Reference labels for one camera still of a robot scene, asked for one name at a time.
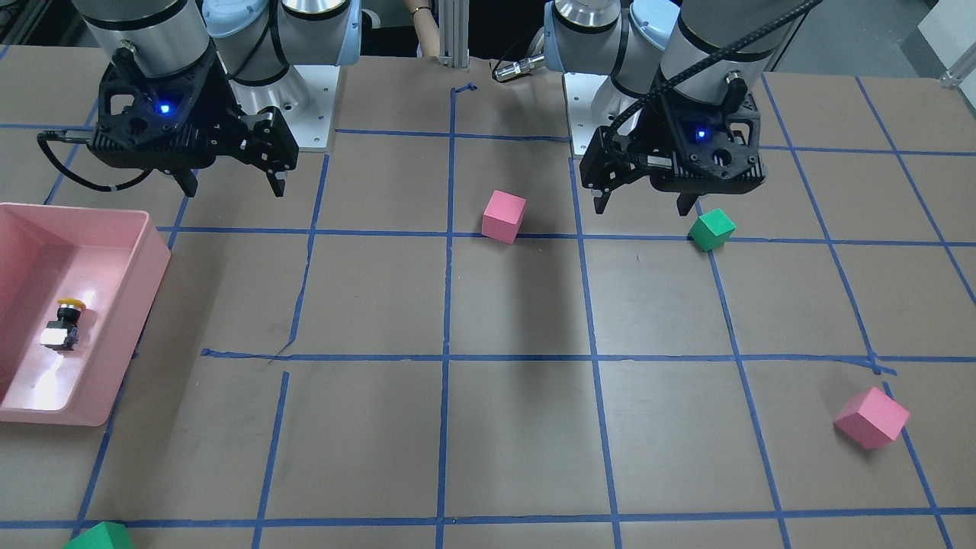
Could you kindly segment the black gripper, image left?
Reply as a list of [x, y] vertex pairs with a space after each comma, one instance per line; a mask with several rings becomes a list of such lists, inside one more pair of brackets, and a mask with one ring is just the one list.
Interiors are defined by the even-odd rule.
[[212, 43], [185, 69], [158, 78], [143, 74], [130, 48], [118, 47], [98, 93], [86, 146], [109, 166], [173, 171], [185, 197], [195, 197], [196, 169], [230, 156], [264, 171], [272, 194], [284, 197], [297, 141], [277, 107], [245, 114]]

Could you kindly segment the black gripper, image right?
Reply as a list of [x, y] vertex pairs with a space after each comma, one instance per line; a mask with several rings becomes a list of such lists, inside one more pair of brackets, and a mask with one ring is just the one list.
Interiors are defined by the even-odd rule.
[[581, 161], [582, 186], [603, 214], [613, 191], [648, 177], [655, 190], [679, 194], [676, 209], [686, 217], [702, 195], [746, 194], [766, 181], [760, 129], [741, 76], [726, 78], [717, 104], [666, 91], [641, 109], [628, 134], [596, 130]]

